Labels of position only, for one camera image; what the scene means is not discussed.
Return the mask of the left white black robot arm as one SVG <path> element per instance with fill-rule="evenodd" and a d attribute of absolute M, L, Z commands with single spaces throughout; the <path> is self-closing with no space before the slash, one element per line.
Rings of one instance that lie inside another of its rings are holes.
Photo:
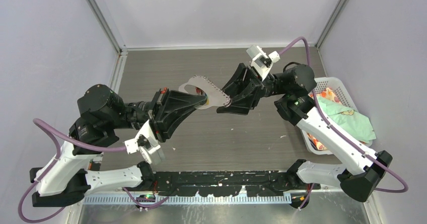
<path fill-rule="evenodd" d="M 90 87 L 77 101 L 80 116 L 69 133 L 57 134 L 64 140 L 59 157 L 46 167 L 30 171 L 31 182 L 36 185 L 32 205 L 66 207 L 99 191 L 150 190 L 156 182 L 151 166 L 163 158 L 161 143 L 206 102 L 206 96 L 163 88 L 151 101 L 126 103 L 106 85 Z M 113 171 L 89 170 L 91 160 L 114 150 L 119 141 L 117 129 L 137 131 L 130 143 L 142 152 L 143 161 Z"/>

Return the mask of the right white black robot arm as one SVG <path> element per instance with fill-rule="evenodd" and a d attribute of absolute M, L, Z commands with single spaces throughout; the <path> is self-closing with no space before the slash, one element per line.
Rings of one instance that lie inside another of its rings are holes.
<path fill-rule="evenodd" d="M 247 115 L 261 98 L 280 95 L 274 102 L 280 117 L 320 140 L 340 161 L 330 165 L 299 159 L 287 170 L 288 184 L 294 189 L 305 184 L 335 186 L 365 202 L 383 179 L 392 156 L 374 151 L 333 124 L 309 94 L 316 85 L 313 70 L 305 64 L 291 62 L 283 72 L 263 79 L 254 67 L 241 63 L 222 88 L 231 98 L 230 105 L 217 112 Z"/>

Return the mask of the orange patterned cloth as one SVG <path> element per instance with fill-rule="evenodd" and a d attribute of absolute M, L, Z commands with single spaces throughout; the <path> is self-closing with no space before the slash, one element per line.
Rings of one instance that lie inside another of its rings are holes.
<path fill-rule="evenodd" d="M 318 100 L 320 100 L 320 98 L 324 98 L 325 100 L 329 100 L 329 101 L 332 101 L 332 102 L 335 102 L 335 103 L 342 105 L 341 101 L 339 100 L 339 98 L 337 97 L 335 92 L 329 87 L 325 88 L 321 93 L 317 93 L 316 95 L 317 95 Z M 326 151 L 327 150 L 327 148 L 320 141 L 318 141 L 314 136 L 312 136 L 311 134 L 307 133 L 307 137 L 311 143 L 311 146 L 316 151 Z"/>

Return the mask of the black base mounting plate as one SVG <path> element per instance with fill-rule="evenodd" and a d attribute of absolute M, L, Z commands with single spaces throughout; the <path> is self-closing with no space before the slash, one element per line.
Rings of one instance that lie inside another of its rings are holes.
<path fill-rule="evenodd" d="M 138 163 L 142 182 L 128 191 L 149 191 L 161 196 L 235 197 L 246 191 L 248 197 L 280 196 L 287 191 L 317 190 L 319 184 L 306 184 L 293 173 L 264 171 L 153 171 L 146 162 Z"/>

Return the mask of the white plastic basket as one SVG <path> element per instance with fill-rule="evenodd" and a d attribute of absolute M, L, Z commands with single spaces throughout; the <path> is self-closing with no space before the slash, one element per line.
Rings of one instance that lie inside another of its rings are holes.
<path fill-rule="evenodd" d="M 351 99 L 351 96 L 349 95 L 348 91 L 346 90 L 341 80 L 334 77 L 323 77 L 323 78 L 315 78 L 315 81 L 317 83 L 317 86 L 315 88 L 316 94 L 321 93 L 325 88 L 329 87 L 335 92 L 335 94 L 337 95 L 337 97 L 339 98 L 339 100 L 344 106 L 353 108 L 356 111 L 358 111 L 353 100 Z M 361 143 L 366 146 L 370 146 L 372 145 L 372 142 L 373 140 L 369 141 L 368 143 L 364 143 L 364 142 L 361 142 Z"/>

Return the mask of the green patterned cloth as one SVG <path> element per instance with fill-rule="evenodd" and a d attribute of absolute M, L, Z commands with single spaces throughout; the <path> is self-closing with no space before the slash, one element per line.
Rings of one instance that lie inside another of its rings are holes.
<path fill-rule="evenodd" d="M 368 143 L 375 140 L 376 134 L 369 118 L 353 108 L 317 95 L 322 111 L 343 130 L 358 141 Z"/>

